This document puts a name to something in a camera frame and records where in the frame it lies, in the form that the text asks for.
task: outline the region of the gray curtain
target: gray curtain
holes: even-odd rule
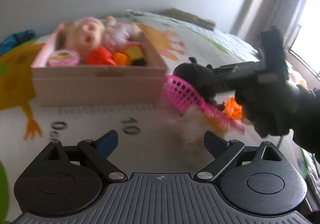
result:
[[[269,9],[260,24],[260,31],[276,26],[284,36],[284,45],[287,47],[297,28],[301,13],[307,0],[273,0],[275,3]]]

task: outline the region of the plastic basket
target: plastic basket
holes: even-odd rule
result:
[[[203,97],[195,90],[195,88],[185,80],[168,75],[164,88],[164,98],[172,104],[182,114],[191,106],[195,105],[208,117],[215,117],[220,120],[221,126],[228,124],[230,127],[236,128],[244,133],[244,126],[222,113],[214,106],[205,103]]]

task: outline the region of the yellow animal print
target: yellow animal print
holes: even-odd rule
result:
[[[145,33],[148,37],[149,41],[153,44],[156,50],[163,55],[173,61],[179,61],[179,58],[169,51],[176,51],[178,54],[185,55],[185,51],[175,49],[172,47],[172,44],[177,44],[181,47],[184,47],[183,42],[175,42],[170,40],[171,37],[176,37],[177,33],[173,31],[164,31],[161,32],[151,26],[138,24],[139,28]]]
[[[21,107],[28,119],[24,140],[42,137],[34,120],[29,101],[36,94],[32,84],[31,64],[43,44],[23,45],[0,57],[0,110]]]

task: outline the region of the blue fabric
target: blue fabric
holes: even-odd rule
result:
[[[11,49],[36,38],[36,32],[34,30],[27,30],[24,32],[15,33],[9,36],[0,44],[0,56],[9,52]]]

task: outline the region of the toy box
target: toy box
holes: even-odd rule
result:
[[[59,47],[62,23],[50,36],[32,64],[33,84],[44,106],[82,106],[157,103],[162,97],[167,66],[143,34],[147,66],[79,65],[47,67],[47,60]]]

